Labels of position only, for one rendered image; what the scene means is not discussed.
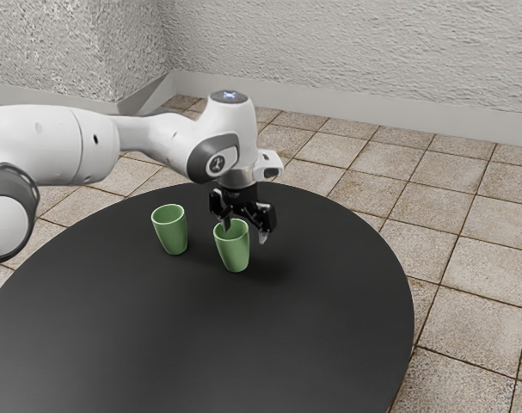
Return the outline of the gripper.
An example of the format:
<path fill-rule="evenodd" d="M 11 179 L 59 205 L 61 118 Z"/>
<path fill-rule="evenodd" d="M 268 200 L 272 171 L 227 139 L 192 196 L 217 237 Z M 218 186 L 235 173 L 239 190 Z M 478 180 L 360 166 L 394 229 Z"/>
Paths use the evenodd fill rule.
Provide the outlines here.
<path fill-rule="evenodd" d="M 231 214 L 246 219 L 258 230 L 259 244 L 263 245 L 268 233 L 277 225 L 275 207 L 258 200 L 256 183 L 241 189 L 217 186 L 209 193 L 209 209 L 223 224 L 224 231 L 231 227 Z"/>

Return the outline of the green cup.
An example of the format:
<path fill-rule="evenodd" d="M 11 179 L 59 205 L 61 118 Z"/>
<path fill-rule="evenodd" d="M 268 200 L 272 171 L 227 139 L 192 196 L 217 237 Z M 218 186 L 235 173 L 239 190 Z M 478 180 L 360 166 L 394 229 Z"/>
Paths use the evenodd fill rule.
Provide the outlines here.
<path fill-rule="evenodd" d="M 242 272 L 249 265 L 249 226 L 242 219 L 231 219 L 226 231 L 222 223 L 213 228 L 219 256 L 228 271 Z"/>
<path fill-rule="evenodd" d="M 150 219 L 166 253 L 178 256 L 187 249 L 187 219 L 181 205 L 159 206 Z"/>

